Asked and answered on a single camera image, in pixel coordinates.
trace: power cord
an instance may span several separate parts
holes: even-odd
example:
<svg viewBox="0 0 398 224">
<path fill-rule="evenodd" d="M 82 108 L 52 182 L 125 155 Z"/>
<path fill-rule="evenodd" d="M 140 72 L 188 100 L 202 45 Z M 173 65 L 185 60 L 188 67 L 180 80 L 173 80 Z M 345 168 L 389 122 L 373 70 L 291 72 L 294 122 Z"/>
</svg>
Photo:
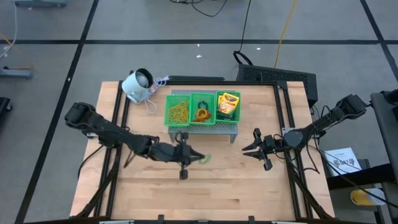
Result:
<svg viewBox="0 0 398 224">
<path fill-rule="evenodd" d="M 221 12 L 221 10 L 223 10 L 223 8 L 224 8 L 224 6 L 225 6 L 225 4 L 226 4 L 226 2 L 227 2 L 227 0 L 224 0 L 224 4 L 220 7 L 220 9 L 218 10 L 218 12 L 216 13 L 216 14 L 214 14 L 214 15 L 209 15 L 209 14 L 207 14 L 207 13 L 204 13 L 204 12 L 202 12 L 201 10 L 199 10 L 199 9 L 197 9 L 195 6 L 194 6 L 194 4 L 198 4 L 198 3 L 201 3 L 201 2 L 203 2 L 203 0 L 199 0 L 199 1 L 191 1 L 191 2 L 188 2 L 188 0 L 183 0 L 183 1 L 179 1 L 179 0 L 169 0 L 170 2 L 172 2 L 172 3 L 176 3 L 176 4 L 185 4 L 185 5 L 191 5 L 192 6 L 192 8 L 194 8 L 194 10 L 196 10 L 197 12 L 199 12 L 200 14 L 203 14 L 203 15 L 205 15 L 205 16 L 207 16 L 207 17 L 216 17 L 220 12 Z"/>
<path fill-rule="evenodd" d="M 250 4 L 251 4 L 251 0 L 249 0 L 248 9 L 247 9 L 247 11 L 246 11 L 246 18 L 244 19 L 243 33 L 242 33 L 242 39 L 241 39 L 241 47 L 239 48 L 238 52 L 240 52 L 240 51 L 242 50 L 243 39 L 244 39 L 244 32 L 245 32 L 245 30 L 246 30 L 246 23 L 248 22 L 248 15 L 249 15 Z"/>
<path fill-rule="evenodd" d="M 315 165 L 315 162 L 314 162 L 313 159 L 312 159 L 312 156 L 311 156 L 311 154 L 310 154 L 310 151 L 308 150 L 308 142 L 310 141 L 310 136 L 311 136 L 311 133 L 312 133 L 312 131 L 313 131 L 314 129 L 315 129 L 315 128 L 313 128 L 313 129 L 311 130 L 311 132 L 310 132 L 310 134 L 309 134 L 309 136 L 308 136 L 308 138 L 307 138 L 307 143 L 305 144 L 305 148 L 306 148 L 306 150 L 307 150 L 307 154 L 308 154 L 308 156 L 309 156 L 309 158 L 310 158 L 310 160 L 311 160 L 311 163 L 312 163 L 313 168 L 311 168 L 311 167 L 304 168 L 303 171 L 312 170 L 312 171 L 315 171 L 316 173 L 320 174 L 320 173 L 319 173 L 319 170 L 318 170 L 318 167 L 317 167 L 317 165 Z"/>
<path fill-rule="evenodd" d="M 315 106 L 315 105 L 312 106 L 312 111 L 313 111 L 314 114 L 315 114 L 315 111 L 313 110 L 314 108 L 315 108 L 316 111 L 317 111 L 317 115 L 318 115 L 318 119 L 319 119 L 321 116 L 319 115 L 318 108 L 317 108 L 317 106 Z"/>
<path fill-rule="evenodd" d="M 83 166 L 85 165 L 85 163 L 86 163 L 91 157 L 93 157 L 98 151 L 100 151 L 100 150 L 102 149 L 102 147 L 104 147 L 104 145 L 101 145 L 99 148 L 97 148 L 93 153 L 91 153 L 91 154 L 80 164 L 79 171 L 78 171 L 78 173 L 77 173 L 77 179 L 79 179 L 79 177 L 80 177 L 81 168 L 83 168 Z"/>
<path fill-rule="evenodd" d="M 276 65 L 278 64 L 280 46 L 282 45 L 282 40 L 283 40 L 283 38 L 284 38 L 284 35 L 285 35 L 285 32 L 286 32 L 286 28 L 287 28 L 287 26 L 289 25 L 290 19 L 292 18 L 292 14 L 293 14 L 293 12 L 294 12 L 294 9 L 296 8 L 296 4 L 297 4 L 297 0 L 293 0 L 293 7 L 292 7 L 292 9 L 290 10 L 289 17 L 288 17 L 287 20 L 286 20 L 286 24 L 285 24 L 284 30 L 282 31 L 282 35 L 280 36 L 280 39 L 279 39 L 278 51 L 277 51 L 277 53 L 276 53 L 276 59 L 275 59 L 274 68 L 276 68 Z"/>
<path fill-rule="evenodd" d="M 135 154 L 131 156 L 131 154 L 133 154 L 132 150 L 130 150 L 129 155 L 127 156 L 127 159 L 126 159 L 126 161 L 124 162 L 124 165 L 123 165 L 123 168 L 124 168 L 124 169 L 130 164 L 130 162 L 131 162 L 131 161 L 135 158 L 135 156 L 136 156 Z"/>
<path fill-rule="evenodd" d="M 199 1 L 197 1 L 197 2 L 188 2 L 188 0 L 185 0 L 185 1 L 179 1 L 179 0 L 177 0 L 177 1 L 174 1 L 174 0 L 169 0 L 170 2 L 172 2 L 172 3 L 177 3 L 177 4 L 198 4 L 198 3 L 201 3 L 201 2 L 203 2 L 203 0 L 199 0 Z"/>
<path fill-rule="evenodd" d="M 12 40 L 12 43 L 10 44 L 10 47 L 8 47 L 1 55 L 0 55 L 0 59 L 3 58 L 3 56 L 5 56 L 7 54 L 7 52 L 10 50 L 10 48 L 15 44 L 15 41 L 17 39 L 17 33 L 18 33 L 18 20 L 17 20 L 17 5 L 15 4 L 15 2 L 12 3 L 14 5 L 14 27 L 15 27 L 15 31 L 14 31 L 14 40 Z"/>
<path fill-rule="evenodd" d="M 24 55 L 15 46 L 15 41 L 17 40 L 17 33 L 18 33 L 18 18 L 17 18 L 17 6 L 15 3 L 13 3 L 13 5 L 14 5 L 14 21 L 15 21 L 14 39 L 11 42 L 10 40 L 7 39 L 7 37 L 4 34 L 0 33 L 0 37 L 3 38 L 9 44 L 9 47 L 0 55 L 0 59 L 2 59 L 8 53 L 8 51 L 10 51 L 10 49 L 14 49 L 19 55 L 24 57 L 29 62 L 30 65 L 29 65 L 29 67 L 9 67 L 8 69 L 30 69 L 30 70 L 33 70 L 33 63 L 31 61 L 31 59 L 28 56 Z"/>
<path fill-rule="evenodd" d="M 197 8 L 195 7 L 194 3 L 193 3 L 193 0 L 192 0 L 192 2 L 191 2 L 191 6 L 192 6 L 192 8 L 194 8 L 194 10 L 198 11 L 200 14 L 203 14 L 203 15 L 205 15 L 205 16 L 207 16 L 207 17 L 216 17 L 216 16 L 221 12 L 221 10 L 223 10 L 223 8 L 224 8 L 226 2 L 227 2 L 227 0 L 224 1 L 224 4 L 221 6 L 221 8 L 218 10 L 218 12 L 217 12 L 216 14 L 214 14 L 214 15 L 206 14 L 206 13 L 200 11 L 199 9 L 197 9 Z"/>
</svg>

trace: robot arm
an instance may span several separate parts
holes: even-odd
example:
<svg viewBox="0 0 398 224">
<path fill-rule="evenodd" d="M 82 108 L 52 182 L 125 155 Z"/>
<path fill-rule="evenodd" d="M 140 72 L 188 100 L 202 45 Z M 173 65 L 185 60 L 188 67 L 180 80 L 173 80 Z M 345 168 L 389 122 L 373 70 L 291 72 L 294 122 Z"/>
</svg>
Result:
<svg viewBox="0 0 398 224">
<path fill-rule="evenodd" d="M 95 111 L 94 106 L 87 103 L 74 103 L 65 116 L 66 125 L 82 131 L 85 136 L 94 133 L 98 141 L 106 147 L 116 147 L 125 143 L 137 156 L 153 161 L 177 162 L 181 165 L 180 179 L 187 179 L 185 170 L 192 162 L 205 156 L 196 152 L 187 144 L 188 133 L 180 133 L 178 145 L 159 142 L 159 137 L 133 134 L 112 122 L 104 119 Z"/>
<path fill-rule="evenodd" d="M 283 152 L 285 158 L 290 157 L 289 151 L 293 149 L 300 152 L 300 150 L 306 146 L 312 135 L 319 134 L 345 119 L 356 119 L 362 116 L 366 112 L 366 107 L 367 105 L 359 98 L 358 95 L 348 95 L 337 102 L 336 106 L 330 110 L 328 114 L 322 116 L 305 128 L 287 132 L 282 139 L 275 140 L 271 135 L 268 135 L 264 137 L 264 140 L 261 140 L 260 130 L 256 128 L 253 132 L 254 142 L 242 150 L 247 151 L 259 147 L 258 151 L 245 152 L 244 155 L 263 160 L 265 170 L 270 170 L 272 168 L 272 163 L 267 157 L 268 154 Z M 293 178 L 294 182 L 301 189 L 304 197 L 307 198 L 317 215 L 320 218 L 331 219 L 332 217 L 322 209 L 306 188 L 305 184 L 300 180 L 292 161 L 286 159 L 286 163 L 289 176 Z"/>
</svg>

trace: wooden tabletop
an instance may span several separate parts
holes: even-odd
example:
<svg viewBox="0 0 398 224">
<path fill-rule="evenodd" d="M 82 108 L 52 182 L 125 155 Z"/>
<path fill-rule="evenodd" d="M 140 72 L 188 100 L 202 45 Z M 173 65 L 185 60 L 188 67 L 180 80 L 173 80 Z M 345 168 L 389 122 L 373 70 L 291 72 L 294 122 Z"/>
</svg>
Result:
<svg viewBox="0 0 398 224">
<path fill-rule="evenodd" d="M 289 82 L 289 96 L 296 127 L 312 122 L 307 97 L 302 82 Z M 103 82 L 96 110 L 111 120 L 118 89 L 118 82 Z M 180 167 L 175 163 L 151 161 L 136 157 L 123 169 L 129 149 L 123 146 L 119 178 L 116 187 L 113 219 L 154 220 L 159 214 L 166 220 L 295 220 L 285 161 L 269 155 L 273 168 L 265 172 L 263 162 L 243 156 L 241 149 L 253 142 L 254 128 L 260 128 L 263 136 L 280 134 L 275 96 L 271 86 L 199 86 L 167 85 L 152 95 L 156 103 L 154 114 L 147 112 L 144 103 L 130 103 L 127 126 L 137 134 L 159 136 L 162 142 L 171 143 L 164 126 L 165 96 L 172 90 L 235 90 L 241 92 L 241 122 L 239 134 L 233 144 L 228 136 L 191 134 L 188 144 L 202 154 L 211 154 L 207 164 L 193 163 L 188 167 L 188 180 L 179 180 Z M 121 120 L 125 96 L 122 96 L 118 122 Z M 288 124 L 284 107 L 284 119 Z M 98 147 L 98 140 L 88 140 L 85 157 Z M 98 189 L 104 161 L 101 151 L 90 159 L 81 170 L 71 215 L 76 215 Z M 323 172 L 320 155 L 310 153 L 316 163 L 317 174 L 306 171 L 308 189 L 318 203 L 334 216 L 330 194 Z M 302 151 L 304 167 L 312 163 Z M 302 194 L 297 188 L 301 216 L 305 216 Z M 108 192 L 104 194 L 101 214 L 105 214 Z"/>
</svg>

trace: green basket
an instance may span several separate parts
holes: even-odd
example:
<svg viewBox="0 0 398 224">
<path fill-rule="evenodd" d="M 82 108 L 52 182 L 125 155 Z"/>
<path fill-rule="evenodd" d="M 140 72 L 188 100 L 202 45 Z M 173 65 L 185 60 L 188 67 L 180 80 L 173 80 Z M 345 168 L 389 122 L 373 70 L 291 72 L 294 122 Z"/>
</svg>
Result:
<svg viewBox="0 0 398 224">
<path fill-rule="evenodd" d="M 169 109 L 177 106 L 181 102 L 186 101 L 188 103 L 187 110 L 188 110 L 188 119 L 186 123 L 173 123 L 170 120 L 169 116 Z M 169 127 L 187 127 L 189 126 L 190 121 L 190 95 L 167 95 L 166 96 L 166 108 L 164 111 L 164 124 Z"/>
<path fill-rule="evenodd" d="M 231 123 L 231 124 L 240 122 L 241 121 L 241 105 L 242 105 L 241 93 L 240 92 L 236 92 L 236 91 L 217 91 L 216 104 L 215 104 L 217 110 L 218 110 L 218 96 L 223 95 L 224 93 L 229 93 L 231 95 L 239 97 L 238 105 L 237 105 L 237 107 L 235 108 L 235 111 L 234 111 L 235 117 L 234 117 L 234 120 L 223 120 L 223 119 L 217 119 L 217 117 L 216 117 L 216 122 Z"/>
<path fill-rule="evenodd" d="M 208 104 L 208 111 L 211 114 L 211 117 L 207 119 L 205 122 L 193 122 L 194 119 L 197 118 L 198 112 L 198 104 L 201 101 L 204 101 Z M 212 93 L 191 93 L 191 112 L 190 112 L 190 124 L 195 125 L 214 125 L 216 123 L 216 96 Z"/>
</svg>

